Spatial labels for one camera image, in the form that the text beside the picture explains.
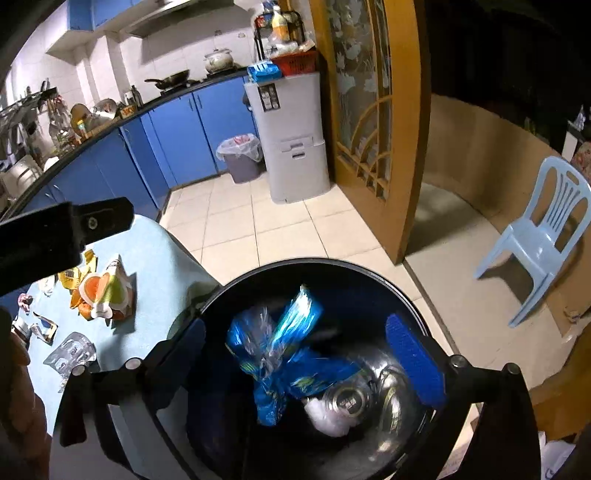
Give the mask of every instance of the upper cabinet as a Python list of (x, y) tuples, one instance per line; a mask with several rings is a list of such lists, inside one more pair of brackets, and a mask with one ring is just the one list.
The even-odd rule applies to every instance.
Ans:
[(113, 20), (132, 6), (131, 0), (93, 0), (92, 15), (95, 20), (95, 28)]
[(154, 0), (66, 0), (43, 23), (48, 54), (74, 50), (160, 7)]
[(94, 38), (91, 3), (92, 0), (67, 0), (47, 17), (43, 24), (46, 53), (73, 50)]

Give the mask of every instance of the finger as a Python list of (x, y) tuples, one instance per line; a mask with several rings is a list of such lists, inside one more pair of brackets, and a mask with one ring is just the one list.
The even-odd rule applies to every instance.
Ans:
[(8, 417), (17, 431), (23, 433), (29, 428), (33, 420), (34, 409), (35, 392), (27, 367), (15, 367)]
[(29, 357), (29, 352), (22, 344), (21, 339), (17, 336), (16, 333), (11, 332), (10, 337), (12, 339), (12, 360), (17, 365), (27, 366), (31, 363), (31, 358)]
[(41, 456), (47, 444), (47, 420), (45, 418), (45, 405), (35, 395), (35, 408), (33, 420), (27, 430), (22, 434), (22, 453), (27, 459)]
[(31, 466), (35, 469), (40, 480), (47, 480), (49, 478), (49, 458), (51, 452), (51, 435), (47, 434), (45, 438), (45, 445), (41, 451), (41, 455), (30, 460)]

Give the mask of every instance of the trash bin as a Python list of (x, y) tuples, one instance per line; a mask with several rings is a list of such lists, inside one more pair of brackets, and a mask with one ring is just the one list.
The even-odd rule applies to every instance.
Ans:
[(216, 156), (226, 162), (234, 183), (254, 180), (264, 170), (261, 142), (252, 134), (224, 140), (218, 146)]

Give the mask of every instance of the food wrapper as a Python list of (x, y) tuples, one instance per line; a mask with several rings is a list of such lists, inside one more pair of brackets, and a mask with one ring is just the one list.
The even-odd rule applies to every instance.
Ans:
[(33, 312), (33, 315), (39, 319), (39, 322), (31, 325), (32, 333), (46, 344), (51, 345), (56, 334), (57, 324), (35, 312)]
[(103, 273), (87, 275), (78, 290), (83, 300), (78, 309), (86, 320), (124, 320), (133, 314), (134, 291), (120, 255)]
[(62, 377), (60, 392), (76, 365), (87, 365), (96, 360), (96, 348), (84, 335), (72, 332), (43, 362), (58, 372)]
[(247, 310), (232, 321), (226, 346), (243, 372), (257, 382), (254, 400), (262, 425), (277, 424), (288, 395), (297, 399), (315, 395), (359, 371), (351, 361), (300, 349), (321, 313), (321, 305), (302, 286), (277, 327), (264, 307)]

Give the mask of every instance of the wok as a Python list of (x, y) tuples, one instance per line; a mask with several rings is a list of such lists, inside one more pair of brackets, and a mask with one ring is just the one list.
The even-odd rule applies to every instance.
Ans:
[(187, 80), (189, 79), (189, 71), (190, 70), (185, 70), (183, 72), (175, 73), (174, 75), (166, 77), (163, 80), (147, 79), (144, 81), (147, 83), (154, 82), (156, 84), (156, 88), (159, 90), (167, 90), (169, 88), (176, 87), (177, 85), (187, 82)]

